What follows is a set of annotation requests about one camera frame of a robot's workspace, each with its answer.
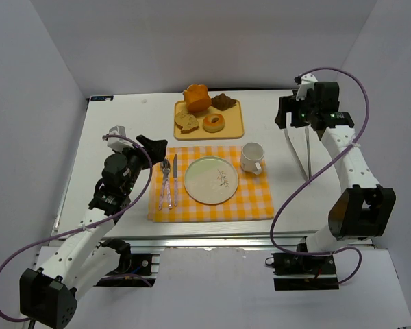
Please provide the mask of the glazed donut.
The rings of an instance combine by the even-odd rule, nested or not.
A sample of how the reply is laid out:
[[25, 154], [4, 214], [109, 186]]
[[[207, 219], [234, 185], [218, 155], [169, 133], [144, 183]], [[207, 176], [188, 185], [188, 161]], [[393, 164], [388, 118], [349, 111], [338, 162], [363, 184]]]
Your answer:
[[203, 129], [207, 132], [219, 132], [225, 127], [225, 119], [222, 114], [209, 114], [203, 119]]

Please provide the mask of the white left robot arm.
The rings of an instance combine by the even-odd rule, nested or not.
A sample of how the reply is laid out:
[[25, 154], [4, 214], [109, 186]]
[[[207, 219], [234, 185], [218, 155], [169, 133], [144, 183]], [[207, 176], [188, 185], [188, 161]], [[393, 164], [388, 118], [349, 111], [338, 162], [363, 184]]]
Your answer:
[[129, 243], [102, 238], [132, 204], [129, 195], [140, 172], [162, 162], [168, 144], [143, 135], [133, 143], [118, 132], [104, 139], [113, 153], [104, 161], [80, 228], [37, 270], [27, 269], [20, 277], [21, 313], [49, 328], [65, 328], [78, 301], [102, 278], [132, 270]]

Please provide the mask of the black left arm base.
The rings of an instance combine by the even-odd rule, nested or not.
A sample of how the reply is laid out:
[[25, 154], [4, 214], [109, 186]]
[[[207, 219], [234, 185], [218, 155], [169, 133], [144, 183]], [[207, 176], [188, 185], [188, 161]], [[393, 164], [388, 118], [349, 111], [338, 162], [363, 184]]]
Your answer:
[[119, 257], [117, 268], [96, 283], [96, 287], [152, 287], [157, 278], [160, 255], [136, 252], [126, 241], [108, 239], [97, 246], [97, 251], [111, 249]]

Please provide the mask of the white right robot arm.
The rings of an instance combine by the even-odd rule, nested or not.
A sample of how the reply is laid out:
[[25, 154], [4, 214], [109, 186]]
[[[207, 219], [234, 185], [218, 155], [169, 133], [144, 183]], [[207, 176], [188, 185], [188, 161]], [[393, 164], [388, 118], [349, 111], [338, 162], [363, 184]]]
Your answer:
[[280, 97], [275, 123], [281, 129], [311, 127], [328, 151], [340, 182], [341, 196], [329, 211], [327, 224], [304, 238], [303, 251], [333, 253], [350, 240], [382, 236], [396, 195], [372, 174], [356, 141], [354, 122], [339, 110], [336, 82], [320, 82], [311, 73], [296, 79], [298, 89]]

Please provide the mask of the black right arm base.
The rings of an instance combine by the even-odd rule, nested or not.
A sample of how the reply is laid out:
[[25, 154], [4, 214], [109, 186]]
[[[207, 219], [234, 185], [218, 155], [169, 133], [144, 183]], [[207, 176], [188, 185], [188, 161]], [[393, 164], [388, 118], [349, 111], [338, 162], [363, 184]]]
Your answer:
[[328, 291], [339, 289], [333, 252], [309, 252], [305, 243], [294, 250], [273, 243], [277, 251], [265, 260], [273, 270], [276, 291]]

